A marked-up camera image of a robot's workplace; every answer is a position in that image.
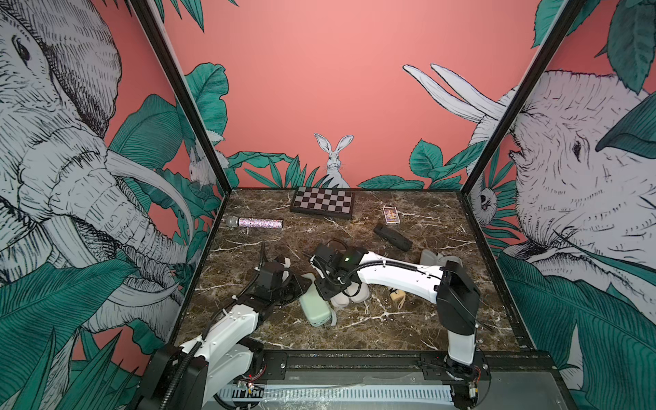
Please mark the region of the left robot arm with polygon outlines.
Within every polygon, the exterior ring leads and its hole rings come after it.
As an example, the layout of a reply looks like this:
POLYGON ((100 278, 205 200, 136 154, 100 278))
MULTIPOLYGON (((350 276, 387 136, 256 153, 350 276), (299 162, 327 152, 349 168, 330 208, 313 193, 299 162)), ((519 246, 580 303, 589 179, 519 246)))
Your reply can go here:
POLYGON ((201 409, 229 382, 251 369, 258 350, 246 338, 275 310, 298 300, 313 280, 292 272, 289 260, 265 261, 200 336, 167 344, 150 360, 128 409, 201 409))

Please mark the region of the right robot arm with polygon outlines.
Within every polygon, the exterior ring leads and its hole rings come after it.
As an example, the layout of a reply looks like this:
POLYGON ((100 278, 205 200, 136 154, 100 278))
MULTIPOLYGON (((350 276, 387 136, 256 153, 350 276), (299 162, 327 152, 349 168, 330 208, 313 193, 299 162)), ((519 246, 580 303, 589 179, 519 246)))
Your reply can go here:
POLYGON ((441 367, 453 379, 477 382, 482 377, 474 364, 480 290, 460 259, 425 254, 432 258, 431 265, 398 261, 359 247, 339 251, 320 244, 309 262, 318 274, 314 283, 319 295, 336 308, 364 302, 371 285, 402 290, 434 304, 449 340, 441 367))

